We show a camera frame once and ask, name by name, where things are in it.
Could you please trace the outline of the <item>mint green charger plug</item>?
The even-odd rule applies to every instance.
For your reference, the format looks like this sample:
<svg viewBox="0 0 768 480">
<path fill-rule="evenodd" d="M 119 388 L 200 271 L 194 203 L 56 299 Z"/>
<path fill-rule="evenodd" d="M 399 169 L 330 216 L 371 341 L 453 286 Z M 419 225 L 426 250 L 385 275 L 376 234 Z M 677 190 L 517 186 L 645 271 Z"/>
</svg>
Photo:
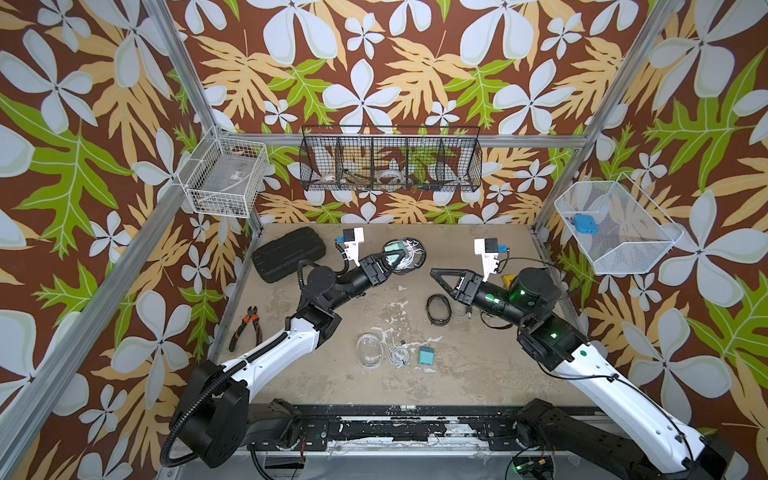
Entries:
<svg viewBox="0 0 768 480">
<path fill-rule="evenodd" d="M 407 255 L 407 247 L 402 240 L 392 240 L 384 245 L 383 252 L 387 261 L 393 264 Z"/>
</svg>

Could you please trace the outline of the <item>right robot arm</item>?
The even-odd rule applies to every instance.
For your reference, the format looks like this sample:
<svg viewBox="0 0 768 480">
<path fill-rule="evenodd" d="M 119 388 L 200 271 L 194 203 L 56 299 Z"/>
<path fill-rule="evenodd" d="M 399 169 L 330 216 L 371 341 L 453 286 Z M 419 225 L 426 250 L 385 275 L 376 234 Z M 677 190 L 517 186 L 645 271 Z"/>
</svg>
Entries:
<svg viewBox="0 0 768 480">
<path fill-rule="evenodd" d="M 509 287 L 468 269 L 434 268 L 430 275 L 454 300 L 516 327 L 518 343 L 545 374 L 575 386 L 623 431 L 611 434 L 535 399 L 517 416 L 522 445 L 571 452 L 620 479 L 733 475 L 736 453 L 722 438 L 703 435 L 676 419 L 555 314 L 560 290 L 546 270 L 525 268 Z"/>
</svg>

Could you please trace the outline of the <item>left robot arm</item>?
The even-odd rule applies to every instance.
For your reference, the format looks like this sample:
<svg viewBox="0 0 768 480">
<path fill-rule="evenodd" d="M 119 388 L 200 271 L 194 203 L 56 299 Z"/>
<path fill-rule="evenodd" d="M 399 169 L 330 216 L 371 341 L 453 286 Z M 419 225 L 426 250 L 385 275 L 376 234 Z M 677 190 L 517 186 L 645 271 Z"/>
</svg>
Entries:
<svg viewBox="0 0 768 480">
<path fill-rule="evenodd" d="M 309 260 L 297 264 L 299 306 L 284 328 L 248 352 L 197 367 L 170 423 L 160 463 L 173 468 L 195 459 L 216 468 L 239 448 L 276 440 L 293 445 L 297 412 L 284 401 L 256 405 L 256 394 L 299 358 L 311 353 L 341 322 L 336 308 L 386 282 L 407 262 L 402 242 L 368 255 L 357 267 L 338 273 Z"/>
</svg>

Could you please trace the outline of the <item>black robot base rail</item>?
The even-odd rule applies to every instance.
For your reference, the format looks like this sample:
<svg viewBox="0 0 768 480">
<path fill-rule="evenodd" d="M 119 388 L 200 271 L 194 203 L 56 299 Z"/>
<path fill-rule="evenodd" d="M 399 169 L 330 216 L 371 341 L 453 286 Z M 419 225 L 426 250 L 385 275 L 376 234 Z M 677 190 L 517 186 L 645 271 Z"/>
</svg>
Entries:
<svg viewBox="0 0 768 480">
<path fill-rule="evenodd" d="M 445 439 L 477 441 L 492 451 L 536 446 L 539 436 L 520 407 L 445 405 L 252 405 L 245 446 L 258 451 L 325 452 L 331 444 L 382 439 L 418 446 Z"/>
</svg>

